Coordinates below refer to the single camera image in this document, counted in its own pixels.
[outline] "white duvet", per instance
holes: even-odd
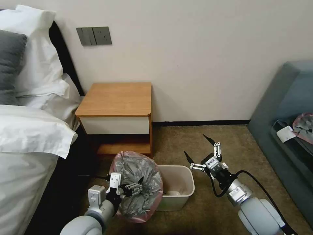
[[[46,111],[0,105],[0,235],[23,234],[77,134]]]
[[[24,234],[58,157],[0,153],[0,235]]]

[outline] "bedside table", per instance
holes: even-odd
[[[151,83],[94,83],[75,115],[97,154],[152,154]]]

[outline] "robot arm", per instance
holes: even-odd
[[[280,230],[286,235],[296,235],[297,233],[287,224],[282,214],[278,212],[279,209],[260,182],[247,171],[241,170],[236,174],[231,174],[228,171],[228,166],[221,163],[221,144],[215,143],[205,135],[204,137],[214,146],[214,153],[204,158],[201,164],[195,164],[185,151],[184,153],[190,163],[190,169],[203,171],[210,177],[215,196],[222,197],[226,194],[233,206],[240,206],[239,218],[253,235],[275,235]],[[252,177],[264,190],[276,209],[266,199],[252,197],[252,191],[237,179],[240,173],[246,173]],[[219,182],[219,187],[222,190],[220,194],[216,193],[214,179]]]
[[[79,216],[62,229],[60,235],[102,235],[109,222],[116,214],[121,201],[142,191],[143,177],[138,183],[122,184],[121,173],[113,172],[106,180],[110,181],[105,187],[94,185],[88,189],[89,208],[85,215]]]

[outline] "plastic trash bag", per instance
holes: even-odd
[[[128,221],[144,223],[154,213],[163,195],[163,182],[157,164],[136,152],[118,153],[110,167],[110,173],[122,173],[121,184],[137,183],[143,177],[142,192],[126,197],[117,211]]]

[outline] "trash bin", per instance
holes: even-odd
[[[163,196],[156,210],[181,210],[195,191],[190,169],[181,165],[159,165],[158,167],[163,181]]]

